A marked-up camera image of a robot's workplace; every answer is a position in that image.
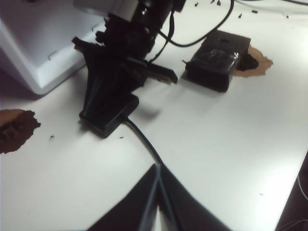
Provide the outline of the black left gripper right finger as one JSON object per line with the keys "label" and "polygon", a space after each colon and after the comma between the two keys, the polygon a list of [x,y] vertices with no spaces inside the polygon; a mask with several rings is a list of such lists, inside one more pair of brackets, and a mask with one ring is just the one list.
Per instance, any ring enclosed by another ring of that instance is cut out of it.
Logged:
{"label": "black left gripper right finger", "polygon": [[159,209],[163,231],[229,231],[165,166],[160,166]]}

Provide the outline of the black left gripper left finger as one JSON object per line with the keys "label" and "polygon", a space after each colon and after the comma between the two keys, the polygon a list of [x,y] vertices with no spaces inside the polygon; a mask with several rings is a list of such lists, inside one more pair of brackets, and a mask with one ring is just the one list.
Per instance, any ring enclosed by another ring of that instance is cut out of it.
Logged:
{"label": "black left gripper left finger", "polygon": [[160,166],[152,165],[132,190],[89,231],[150,231],[158,206]]}

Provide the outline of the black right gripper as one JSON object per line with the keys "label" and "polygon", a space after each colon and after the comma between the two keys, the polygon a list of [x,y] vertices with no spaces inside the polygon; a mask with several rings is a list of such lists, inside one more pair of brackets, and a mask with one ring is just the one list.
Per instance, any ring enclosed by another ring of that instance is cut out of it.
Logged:
{"label": "black right gripper", "polygon": [[73,38],[74,49],[83,54],[88,69],[86,96],[81,116],[95,116],[115,101],[144,85],[147,78],[170,85],[178,77],[171,69],[143,60],[169,17],[167,38],[174,34],[174,12],[184,0],[139,0],[130,19],[109,13],[97,43]]}

